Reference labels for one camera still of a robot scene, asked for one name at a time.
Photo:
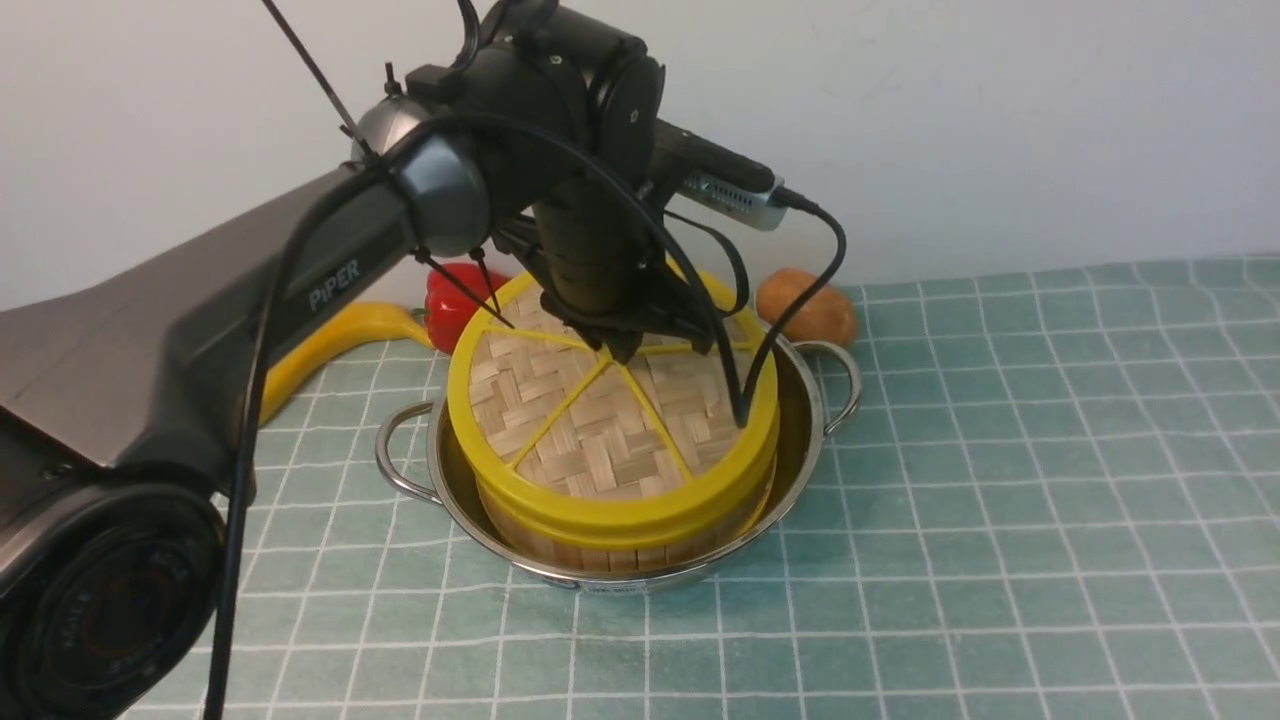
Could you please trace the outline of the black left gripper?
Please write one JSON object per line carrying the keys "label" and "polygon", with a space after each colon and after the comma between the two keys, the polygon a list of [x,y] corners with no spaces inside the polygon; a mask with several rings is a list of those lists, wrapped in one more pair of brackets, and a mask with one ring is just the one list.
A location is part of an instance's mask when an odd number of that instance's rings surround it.
{"label": "black left gripper", "polygon": [[710,346],[713,332],[686,282],[631,205],[575,176],[494,228],[495,247],[543,288],[541,305],[590,346],[628,364],[649,334]]}

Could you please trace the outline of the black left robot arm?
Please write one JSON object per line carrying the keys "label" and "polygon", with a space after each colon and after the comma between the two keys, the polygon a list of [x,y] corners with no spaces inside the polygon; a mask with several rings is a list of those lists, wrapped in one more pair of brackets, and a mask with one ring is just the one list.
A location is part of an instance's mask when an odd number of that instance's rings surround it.
{"label": "black left robot arm", "polygon": [[402,259],[494,240],[594,348],[730,355],[660,211],[773,172],[662,120],[639,37],[556,1],[461,10],[456,60],[389,72],[337,169],[3,314],[5,719],[118,717],[207,625],[221,716],[268,373]]}

